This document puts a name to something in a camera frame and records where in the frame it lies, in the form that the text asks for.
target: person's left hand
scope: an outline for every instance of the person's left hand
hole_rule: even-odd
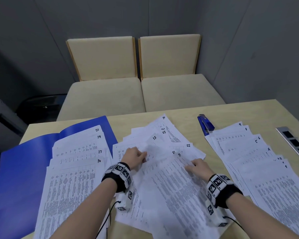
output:
[[[127,163],[130,169],[135,169],[142,162],[146,162],[147,152],[140,152],[137,147],[128,148],[121,160],[121,162]]]

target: chair backrest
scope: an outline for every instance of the chair backrest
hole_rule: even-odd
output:
[[[80,81],[137,77],[133,37],[70,39],[67,45]]]
[[[199,34],[141,37],[141,78],[194,74],[200,40]]]

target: desk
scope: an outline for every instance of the desk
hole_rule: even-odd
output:
[[[299,156],[275,129],[276,127],[287,126],[291,133],[299,138],[299,121],[276,100],[110,116],[108,121],[120,142],[123,137],[131,133],[131,128],[146,126],[163,113],[166,113],[171,122],[190,142],[206,153],[205,161],[217,173],[229,176],[224,164],[205,140],[197,120],[198,114],[205,114],[215,129],[224,128],[238,121],[249,125],[253,134],[260,133],[276,154],[282,154],[289,160],[291,167],[299,176]],[[21,143],[37,136],[60,132],[70,125],[85,120],[88,119],[31,124]],[[151,234],[116,222],[114,218],[115,211],[112,212],[112,225],[109,228],[108,238],[152,238]],[[31,239],[32,237],[33,233],[24,239]],[[248,236],[237,225],[231,225],[221,238],[248,238]]]

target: forearm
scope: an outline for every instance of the forearm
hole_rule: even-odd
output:
[[[226,205],[251,239],[299,238],[291,229],[239,193],[229,197]]]
[[[50,239],[95,239],[117,190],[116,182],[105,179],[59,226]]]

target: wristband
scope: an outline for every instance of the wristband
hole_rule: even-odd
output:
[[[122,192],[129,187],[132,182],[132,178],[130,176],[131,170],[129,166],[124,162],[119,162],[117,164],[109,167],[104,174],[102,179],[112,178],[117,184],[116,193]]]
[[[228,209],[226,200],[236,192],[243,194],[226,175],[215,174],[209,179],[206,195],[215,208]]]

